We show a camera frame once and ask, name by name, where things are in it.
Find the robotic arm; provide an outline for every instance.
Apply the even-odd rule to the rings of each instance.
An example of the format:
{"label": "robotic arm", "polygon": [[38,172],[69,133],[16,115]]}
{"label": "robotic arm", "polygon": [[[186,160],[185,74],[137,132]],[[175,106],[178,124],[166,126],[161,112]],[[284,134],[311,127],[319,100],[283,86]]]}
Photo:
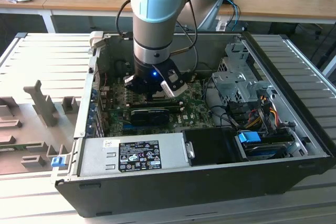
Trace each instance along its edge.
{"label": "robotic arm", "polygon": [[[214,1],[222,3],[219,0],[201,0],[201,2],[210,3],[212,9],[214,9]],[[196,18],[193,2],[197,9],[204,7],[204,4],[200,4],[198,0],[131,0],[134,12],[135,74],[125,79],[127,88],[137,93],[147,94],[163,89],[169,97],[176,97],[187,89],[186,78],[170,59],[170,55],[175,24],[182,11],[183,24],[190,22],[190,13],[193,13],[195,21],[198,20],[199,24],[209,18],[208,9],[206,11],[200,9],[200,15]]]}

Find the wire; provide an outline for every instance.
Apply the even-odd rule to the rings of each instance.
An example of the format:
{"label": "wire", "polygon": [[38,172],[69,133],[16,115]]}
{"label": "wire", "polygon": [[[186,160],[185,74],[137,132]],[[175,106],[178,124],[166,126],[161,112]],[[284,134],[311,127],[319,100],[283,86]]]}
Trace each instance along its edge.
{"label": "wire", "polygon": [[259,123],[260,121],[261,121],[261,117],[258,117],[258,118],[255,119],[253,122],[251,122],[250,124],[248,124],[248,125],[246,126],[246,128],[248,129],[248,128],[250,128],[250,127],[256,125],[257,123]]}
{"label": "wire", "polygon": [[329,35],[331,34],[331,32],[334,30],[335,26],[336,26],[336,22],[331,27],[331,29],[329,30],[329,32],[327,33],[327,35],[324,37],[323,41],[317,46],[317,48],[315,49],[314,53],[312,54],[312,56],[309,59],[310,61],[314,58],[315,54],[320,49],[320,47],[323,45],[323,43],[325,42],[325,40],[329,37]]}
{"label": "wire", "polygon": [[233,31],[235,29],[238,21],[239,21],[241,11],[240,11],[240,7],[237,4],[234,3],[234,0],[232,0],[232,1],[231,0],[226,0],[226,1],[228,1],[232,5],[232,8],[234,9],[234,13],[233,13],[232,17],[230,18],[229,22],[227,23],[227,26],[231,23],[234,15],[236,14],[235,24],[233,25],[233,27],[231,29],[231,31]]}
{"label": "wire", "polygon": [[120,122],[125,122],[125,123],[129,123],[129,124],[132,124],[131,122],[129,121],[125,121],[125,120],[119,120]]}
{"label": "wire", "polygon": [[127,6],[129,3],[131,2],[131,0],[126,0],[120,7],[118,13],[117,13],[117,17],[116,17],[116,21],[115,21],[115,26],[116,26],[116,29],[117,29],[117,32],[120,36],[122,36],[122,32],[120,31],[119,29],[119,18],[120,18],[120,14],[122,12],[122,10],[124,10],[125,6]]}
{"label": "wire", "polygon": [[[226,115],[226,113],[224,112],[221,116],[223,116],[223,115]],[[222,124],[222,119],[220,118],[220,120],[221,120],[221,121],[220,121],[220,122],[221,122],[220,124],[221,124],[221,126],[222,126],[222,125],[223,125],[223,124]]]}
{"label": "wire", "polygon": [[195,44],[197,42],[197,39],[198,39],[197,23],[196,23],[196,17],[195,17],[195,13],[194,13],[193,4],[191,3],[191,1],[189,1],[189,5],[190,5],[190,10],[191,10],[191,13],[192,13],[193,19],[194,19],[194,27],[195,27],[194,42],[189,47],[182,48],[182,49],[171,52],[170,56],[178,55],[178,54],[181,54],[183,52],[189,51],[190,49],[192,49],[195,46]]}
{"label": "wire", "polygon": [[276,127],[278,127],[279,126],[278,114],[274,110],[270,110],[269,112],[271,112],[274,115],[275,125]]}
{"label": "wire", "polygon": [[[193,40],[191,39],[191,37],[189,36],[189,34],[187,33],[187,31],[184,29],[184,27],[180,24],[180,22],[176,21],[178,26],[182,29],[182,31],[184,32],[185,36],[187,36],[187,38],[189,39],[190,43],[193,44]],[[195,72],[197,65],[198,65],[198,51],[197,48],[194,44],[194,51],[195,51],[195,65],[193,67],[193,69],[191,70],[191,73]]]}
{"label": "wire", "polygon": [[228,123],[231,124],[231,121],[230,121],[229,119],[226,119],[226,118],[222,117],[221,115],[218,115],[217,113],[213,112],[213,111],[209,108],[209,106],[208,106],[208,104],[207,104],[207,102],[206,102],[206,92],[207,92],[207,90],[208,90],[208,87],[209,87],[209,84],[210,84],[211,81],[212,81],[212,78],[209,78],[209,81],[208,81],[207,84],[206,84],[206,88],[205,88],[205,91],[204,91],[204,98],[203,98],[203,100],[204,100],[204,104],[205,104],[205,106],[211,111],[212,115],[214,115],[214,116],[216,116],[216,117],[218,117],[218,118],[220,118],[220,119],[223,119],[224,121],[226,121],[226,122],[228,122]]}
{"label": "wire", "polygon": [[105,96],[107,97],[107,91],[104,92],[104,88],[105,88],[105,86],[106,86],[106,82],[107,82],[107,74],[105,73],[105,82],[104,82],[104,86],[103,86],[103,88],[102,88],[102,91],[103,91],[103,93],[105,94]]}
{"label": "wire", "polygon": [[249,115],[248,115],[248,123],[250,122],[250,120],[251,120],[251,116],[252,116],[252,114],[254,113],[254,112],[256,112],[257,110],[252,110],[251,111],[251,113],[249,113]]}
{"label": "wire", "polygon": [[237,25],[237,22],[238,22],[238,9],[237,9],[237,5],[234,4],[233,0],[226,0],[228,1],[231,5],[232,5],[232,8],[234,9],[234,14],[236,14],[236,21],[235,21],[235,24],[234,26],[232,27],[231,31],[233,31],[235,29],[235,26]]}

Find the electronic device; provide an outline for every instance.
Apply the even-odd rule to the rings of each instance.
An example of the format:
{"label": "electronic device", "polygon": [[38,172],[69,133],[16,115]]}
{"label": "electronic device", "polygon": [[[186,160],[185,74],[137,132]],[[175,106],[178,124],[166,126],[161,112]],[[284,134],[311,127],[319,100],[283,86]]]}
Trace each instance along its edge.
{"label": "electronic device", "polygon": [[[152,95],[164,90],[171,97],[179,96],[187,89],[190,74],[182,74],[170,56],[184,53],[192,49],[193,45],[181,50],[171,50],[176,21],[178,19],[182,25],[190,24],[196,30],[209,27],[223,0],[130,2],[134,12],[131,39],[134,42],[135,73],[125,79],[125,86],[139,94]],[[193,6],[202,11],[194,12]]]}
{"label": "electronic device", "polygon": [[[0,61],[2,160],[52,169],[56,189],[83,217],[282,194],[333,167],[335,87],[287,38],[197,33],[218,1],[131,0],[133,36],[57,38],[56,53],[41,48],[45,38],[19,34]],[[196,40],[183,48],[187,32],[174,33],[178,15],[190,21],[190,13],[199,55],[189,50]],[[77,45],[71,54],[69,45]],[[40,57],[36,73],[22,53]],[[200,60],[215,70],[190,71],[195,56],[195,69]],[[56,151],[31,138],[62,144]]]}
{"label": "electronic device", "polygon": [[[105,34],[100,40],[104,43],[92,56],[91,66],[104,57],[125,57],[132,63],[127,49],[132,41],[121,41],[118,34]],[[174,35],[174,41],[174,48],[188,43],[184,34]],[[197,43],[202,59],[217,62],[218,70],[193,75],[177,98],[158,92],[148,100],[126,89],[122,80],[132,72],[123,74],[120,66],[109,70],[104,92],[87,79],[85,94],[100,94],[100,114],[108,131],[100,137],[89,130],[95,123],[85,115],[91,117],[97,107],[91,99],[82,100],[67,176],[55,178],[57,190],[79,215],[118,215],[280,194],[335,165],[336,146],[330,139],[334,131],[319,118],[327,116],[326,110],[316,105],[321,104],[320,95],[333,97],[336,91],[308,67],[309,60],[288,39],[200,33]],[[278,51],[269,51],[270,43]],[[177,57],[176,64],[183,71],[190,63]],[[305,87],[314,85],[315,90],[302,92],[302,79],[311,81]],[[326,105],[330,116],[332,102],[329,99]],[[136,196],[127,193],[129,188]],[[151,200],[142,204],[149,194]]]}

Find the power supply label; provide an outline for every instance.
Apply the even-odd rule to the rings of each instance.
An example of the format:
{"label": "power supply label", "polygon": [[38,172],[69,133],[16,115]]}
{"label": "power supply label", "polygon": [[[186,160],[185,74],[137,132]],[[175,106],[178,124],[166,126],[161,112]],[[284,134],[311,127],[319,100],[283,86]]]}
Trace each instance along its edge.
{"label": "power supply label", "polygon": [[122,173],[161,169],[161,164],[158,140],[119,144],[119,171]]}

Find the blue tab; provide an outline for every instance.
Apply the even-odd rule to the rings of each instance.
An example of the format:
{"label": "blue tab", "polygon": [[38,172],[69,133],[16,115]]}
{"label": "blue tab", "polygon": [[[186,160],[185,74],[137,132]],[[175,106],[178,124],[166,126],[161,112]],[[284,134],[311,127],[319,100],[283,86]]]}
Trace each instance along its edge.
{"label": "blue tab", "polygon": [[53,157],[51,160],[52,167],[64,167],[66,166],[65,157]]}
{"label": "blue tab", "polygon": [[255,131],[241,132],[238,137],[241,143],[261,142],[258,132]]}

